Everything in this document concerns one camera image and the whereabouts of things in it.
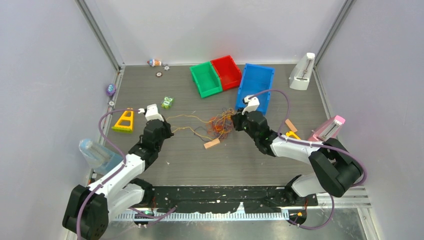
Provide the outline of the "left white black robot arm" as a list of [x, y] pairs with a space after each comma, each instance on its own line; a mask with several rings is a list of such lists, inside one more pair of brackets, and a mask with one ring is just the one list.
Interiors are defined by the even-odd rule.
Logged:
[[110, 221], [129, 207], [148, 207], [154, 199], [153, 186], [137, 176], [154, 163], [172, 136], [165, 120], [147, 121], [139, 142], [119, 165], [91, 185], [77, 185], [71, 191], [62, 226], [80, 239], [98, 240]]

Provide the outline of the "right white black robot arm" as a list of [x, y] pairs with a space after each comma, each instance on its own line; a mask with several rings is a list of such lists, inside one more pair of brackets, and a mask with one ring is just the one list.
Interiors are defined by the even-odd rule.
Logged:
[[322, 142], [283, 136], [270, 129], [259, 111], [239, 109], [231, 120], [234, 129], [246, 132], [264, 155], [289, 158], [312, 167], [313, 173], [297, 175], [284, 187], [284, 197], [291, 205], [299, 205], [305, 197], [319, 193], [340, 198], [367, 177], [362, 164], [335, 138]]

